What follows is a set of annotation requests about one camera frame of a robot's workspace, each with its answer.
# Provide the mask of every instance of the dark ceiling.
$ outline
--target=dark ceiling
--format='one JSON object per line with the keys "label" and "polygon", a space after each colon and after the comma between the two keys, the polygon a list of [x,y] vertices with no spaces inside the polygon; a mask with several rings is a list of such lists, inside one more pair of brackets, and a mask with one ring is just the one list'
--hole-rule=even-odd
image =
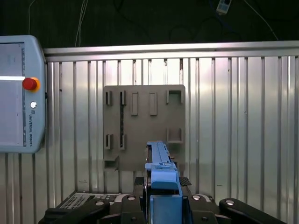
{"label": "dark ceiling", "polygon": [[[28,34],[31,2],[1,1],[2,35]],[[30,33],[44,48],[74,47],[82,2],[35,0],[30,9]],[[243,0],[232,0],[228,14],[223,16],[215,13],[218,2],[88,0],[81,26],[81,46],[276,40]],[[299,1],[247,2],[266,19],[279,40],[299,39]]]}

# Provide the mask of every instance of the red emergency stop button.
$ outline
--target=red emergency stop button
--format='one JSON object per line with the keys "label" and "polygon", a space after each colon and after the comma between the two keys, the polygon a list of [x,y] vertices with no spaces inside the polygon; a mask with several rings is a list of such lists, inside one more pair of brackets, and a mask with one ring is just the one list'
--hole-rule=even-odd
{"label": "red emergency stop button", "polygon": [[37,88],[37,81],[33,78],[25,78],[22,85],[24,89],[34,91]]}

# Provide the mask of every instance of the metal panel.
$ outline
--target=metal panel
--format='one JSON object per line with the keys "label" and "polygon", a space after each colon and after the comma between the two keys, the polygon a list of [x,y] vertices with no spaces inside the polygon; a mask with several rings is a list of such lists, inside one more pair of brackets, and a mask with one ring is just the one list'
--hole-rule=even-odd
{"label": "metal panel", "polygon": [[184,84],[192,192],[298,214],[299,42],[46,49],[48,120],[35,155],[0,154],[0,223],[37,223],[72,191],[127,193],[104,172],[105,85]]}

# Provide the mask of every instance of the gray mounting plate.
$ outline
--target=gray mounting plate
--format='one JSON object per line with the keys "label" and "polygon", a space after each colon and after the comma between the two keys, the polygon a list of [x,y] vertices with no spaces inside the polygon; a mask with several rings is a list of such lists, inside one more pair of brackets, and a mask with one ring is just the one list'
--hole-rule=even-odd
{"label": "gray mounting plate", "polygon": [[161,140],[184,171],[183,85],[106,86],[103,93],[105,170],[143,171],[146,143]]}

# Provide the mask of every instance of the black mount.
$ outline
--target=black mount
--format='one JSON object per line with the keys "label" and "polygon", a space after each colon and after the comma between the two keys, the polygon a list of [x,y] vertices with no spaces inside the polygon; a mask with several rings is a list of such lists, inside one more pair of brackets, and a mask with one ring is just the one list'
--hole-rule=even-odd
{"label": "black mount", "polygon": [[[92,199],[77,209],[48,209],[39,224],[146,224],[143,177],[135,180],[134,191],[110,205]],[[226,198],[219,206],[211,196],[195,195],[182,184],[185,224],[285,224],[237,199]]]}

